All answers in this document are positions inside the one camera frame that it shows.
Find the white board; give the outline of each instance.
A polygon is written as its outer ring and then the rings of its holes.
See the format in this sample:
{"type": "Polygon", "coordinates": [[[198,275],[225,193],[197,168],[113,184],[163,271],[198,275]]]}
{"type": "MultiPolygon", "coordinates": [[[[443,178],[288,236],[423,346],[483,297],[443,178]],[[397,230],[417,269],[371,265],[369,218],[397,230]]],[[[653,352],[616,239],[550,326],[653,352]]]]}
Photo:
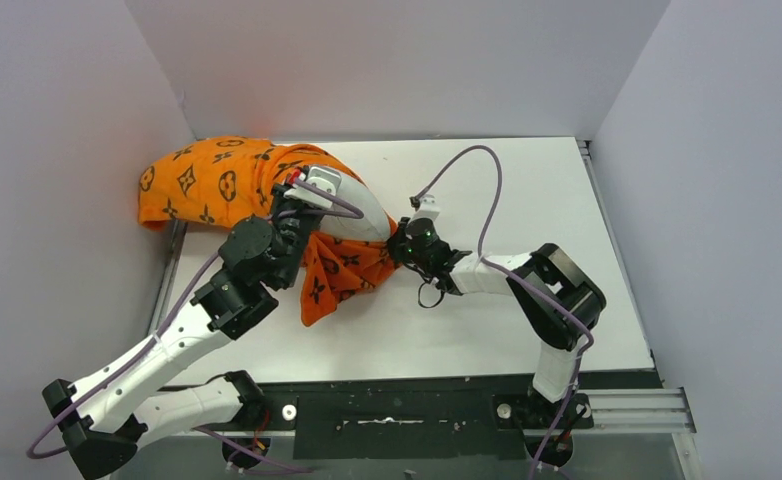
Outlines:
{"type": "MultiPolygon", "coordinates": [[[[503,165],[500,206],[486,253],[511,254],[556,243],[597,283],[608,300],[583,370],[653,367],[585,166],[573,138],[418,140],[321,143],[357,172],[394,218],[411,215],[409,196],[463,148],[492,147],[503,165]]],[[[439,235],[454,248],[476,248],[491,205],[491,157],[471,152],[432,189],[442,206],[439,235]]],[[[173,288],[182,291],[225,232],[192,227],[173,288]]],[[[219,266],[204,276],[209,278],[219,266]]],[[[475,376],[534,372],[539,340],[514,298],[448,296],[437,308],[417,305],[420,278],[400,270],[372,294],[357,295],[310,328],[300,323],[299,288],[276,292],[280,306],[239,340],[211,353],[173,380],[200,383],[229,370],[259,382],[475,376]]],[[[187,305],[180,316],[208,322],[187,305]]]]}

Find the white table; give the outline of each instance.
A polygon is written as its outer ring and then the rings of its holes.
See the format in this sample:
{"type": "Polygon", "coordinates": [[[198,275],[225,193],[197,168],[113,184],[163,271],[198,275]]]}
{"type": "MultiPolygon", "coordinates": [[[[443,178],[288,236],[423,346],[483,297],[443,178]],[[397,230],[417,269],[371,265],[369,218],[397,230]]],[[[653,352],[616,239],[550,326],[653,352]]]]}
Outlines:
{"type": "MultiPolygon", "coordinates": [[[[420,191],[463,148],[492,147],[503,165],[503,194],[486,253],[511,254],[556,243],[603,290],[608,306],[593,330],[597,343],[583,371],[652,368],[653,361],[621,274],[585,165],[573,138],[320,143],[357,172],[394,218],[409,216],[420,191]]],[[[436,222],[451,246],[475,250],[495,189],[495,169],[469,153],[431,193],[443,208],[436,222]]],[[[223,230],[192,226],[176,270],[175,298],[223,230]]],[[[208,279],[219,262],[203,277],[208,279]]],[[[300,323],[299,285],[277,292],[280,306],[239,340],[211,353],[172,384],[196,384],[229,370],[257,382],[476,376],[535,371],[539,340],[514,298],[448,296],[437,308],[417,305],[420,278],[400,270],[372,294],[357,295],[310,328],[300,323]]],[[[199,307],[180,316],[208,322],[199,307]]]]}

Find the orange patterned fabric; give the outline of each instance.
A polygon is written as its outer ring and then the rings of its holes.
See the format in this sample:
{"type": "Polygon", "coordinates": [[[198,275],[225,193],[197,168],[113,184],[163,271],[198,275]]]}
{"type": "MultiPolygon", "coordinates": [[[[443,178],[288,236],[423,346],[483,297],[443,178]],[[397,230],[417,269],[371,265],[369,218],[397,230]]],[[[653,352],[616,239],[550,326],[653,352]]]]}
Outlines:
{"type": "MultiPolygon", "coordinates": [[[[161,158],[139,182],[138,222],[160,230],[172,219],[231,228],[270,213],[274,184],[303,165],[327,165],[361,181],[314,145],[277,146],[239,136],[200,140],[161,158]]],[[[388,219],[391,232],[396,223],[388,219]]],[[[302,322],[311,326],[338,303],[371,291],[396,269],[385,242],[333,238],[314,232],[303,255],[302,322]]]]}

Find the gray floor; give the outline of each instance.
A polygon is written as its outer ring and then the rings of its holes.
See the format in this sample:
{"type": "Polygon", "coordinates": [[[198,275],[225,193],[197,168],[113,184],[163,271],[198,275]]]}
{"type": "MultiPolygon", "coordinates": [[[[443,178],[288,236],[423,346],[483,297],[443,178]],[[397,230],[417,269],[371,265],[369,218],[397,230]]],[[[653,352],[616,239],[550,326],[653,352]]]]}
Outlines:
{"type": "MultiPolygon", "coordinates": [[[[572,480],[683,480],[670,435],[611,435],[575,438],[576,453],[566,466],[572,480]]],[[[270,456],[289,461],[290,439],[277,439],[270,456]]],[[[315,472],[289,478],[305,480],[405,480],[404,470],[417,472],[414,480],[427,479],[518,479],[526,478],[528,463],[497,461],[492,457],[459,457],[445,460],[328,460],[295,461],[315,472]]],[[[205,437],[176,437],[151,445],[112,480],[229,480],[240,477],[226,473],[220,444],[205,437]]],[[[564,479],[542,472],[537,479],[564,479]]]]}

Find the white wall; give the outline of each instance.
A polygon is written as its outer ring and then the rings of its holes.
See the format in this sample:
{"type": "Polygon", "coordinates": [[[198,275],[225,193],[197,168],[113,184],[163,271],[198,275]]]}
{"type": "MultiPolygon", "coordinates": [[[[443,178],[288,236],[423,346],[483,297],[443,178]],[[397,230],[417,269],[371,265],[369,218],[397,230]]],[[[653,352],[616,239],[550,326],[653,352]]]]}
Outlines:
{"type": "Polygon", "coordinates": [[[0,1],[0,478],[76,478],[25,458],[40,392],[142,338],[164,238],[138,175],[189,139],[121,1],[0,1]]]}
{"type": "Polygon", "coordinates": [[[782,1],[673,0],[592,147],[709,478],[782,478],[782,1]]]}
{"type": "Polygon", "coordinates": [[[127,0],[198,136],[597,131],[669,0],[127,0]]]}

